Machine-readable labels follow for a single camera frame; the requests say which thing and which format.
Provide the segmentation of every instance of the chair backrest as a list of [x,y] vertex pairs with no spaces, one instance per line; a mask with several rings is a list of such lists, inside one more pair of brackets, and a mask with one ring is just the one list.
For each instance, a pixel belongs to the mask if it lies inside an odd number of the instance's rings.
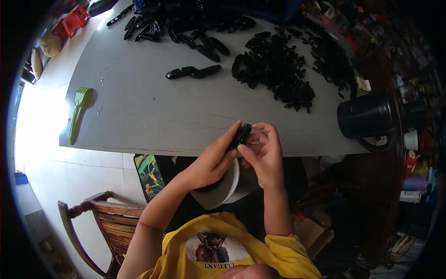
[[[123,255],[127,253],[128,245],[132,240],[136,225],[144,210],[143,206],[107,202],[107,199],[112,196],[113,193],[111,191],[102,192],[85,199],[80,205],[70,209],[66,203],[58,201],[63,225],[74,248],[94,271],[105,278],[116,278],[119,268],[124,261]],[[86,254],[71,223],[71,219],[89,210],[93,212],[96,223],[112,253],[111,263],[107,272],[102,271]]]

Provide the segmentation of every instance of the gray table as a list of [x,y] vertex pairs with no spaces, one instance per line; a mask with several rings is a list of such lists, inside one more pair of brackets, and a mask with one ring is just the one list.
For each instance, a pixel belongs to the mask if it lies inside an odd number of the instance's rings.
[[[120,0],[110,12],[119,14],[131,0]],[[254,90],[231,75],[236,55],[248,49],[245,43],[256,33],[271,31],[274,25],[258,20],[255,28],[233,34],[208,32],[231,51],[220,55],[223,69],[205,79],[168,80],[166,72],[186,67],[205,68],[212,62],[196,50],[173,43],[164,36],[161,43],[124,41],[127,15],[111,27],[101,25],[91,37],[76,66],[66,101],[70,115],[78,87],[95,90],[74,145],[69,144],[71,120],[59,145],[124,153],[198,156],[238,119],[276,125],[284,156],[317,156],[364,153],[357,142],[339,130],[336,108],[343,100],[335,85],[311,68],[311,47],[292,39],[296,51],[305,56],[305,80],[316,97],[311,114],[284,108],[273,93],[259,85]],[[347,98],[349,92],[342,92]]]

